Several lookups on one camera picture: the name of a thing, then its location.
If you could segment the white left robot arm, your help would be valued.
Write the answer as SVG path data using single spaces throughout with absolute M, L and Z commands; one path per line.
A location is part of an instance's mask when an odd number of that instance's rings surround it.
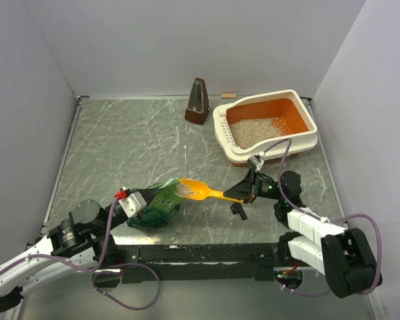
M 18 306 L 37 286 L 74 271 L 120 275 L 126 266 L 138 266 L 138 258 L 126 261 L 111 230 L 140 216 L 160 188 L 125 189 L 108 207 L 87 199 L 18 256 L 0 264 L 0 313 Z

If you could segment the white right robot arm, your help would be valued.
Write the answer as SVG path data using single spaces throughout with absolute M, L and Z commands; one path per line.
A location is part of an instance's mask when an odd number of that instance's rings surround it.
M 294 171 L 285 171 L 273 180 L 250 169 L 243 180 L 223 194 L 244 203 L 258 197 L 275 200 L 274 214 L 289 229 L 279 238 L 280 262 L 290 266 L 300 261 L 314 267 L 337 297 L 367 294 L 380 286 L 380 262 L 364 232 L 318 216 L 303 204 L 301 193 L 301 177 Z

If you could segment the green litter bag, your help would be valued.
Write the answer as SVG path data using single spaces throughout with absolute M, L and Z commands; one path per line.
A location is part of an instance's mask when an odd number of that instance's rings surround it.
M 134 228 L 153 228 L 168 224 L 171 218 L 179 212 L 181 204 L 185 200 L 175 193 L 178 183 L 177 179 L 170 179 L 167 182 L 158 182 L 146 187 L 160 187 L 161 192 L 152 202 L 147 202 L 147 207 L 140 214 L 131 217 L 127 221 L 127 225 Z

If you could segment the black bag clip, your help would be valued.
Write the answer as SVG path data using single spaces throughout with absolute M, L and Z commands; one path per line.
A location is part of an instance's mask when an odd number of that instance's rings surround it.
M 233 203 L 230 206 L 230 210 L 231 210 L 232 214 L 240 216 L 242 221 L 245 221 L 248 219 L 246 212 L 244 211 L 243 206 L 240 203 Z

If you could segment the yellow plastic scoop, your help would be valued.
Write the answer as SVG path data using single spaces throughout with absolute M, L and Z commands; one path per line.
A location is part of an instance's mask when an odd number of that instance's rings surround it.
M 207 198 L 216 198 L 220 200 L 226 200 L 236 203 L 242 203 L 242 199 L 236 199 L 224 196 L 222 191 L 210 189 L 209 186 L 202 181 L 192 180 L 188 178 L 178 179 L 178 184 L 176 186 L 176 195 L 191 199 L 195 201 L 204 201 Z

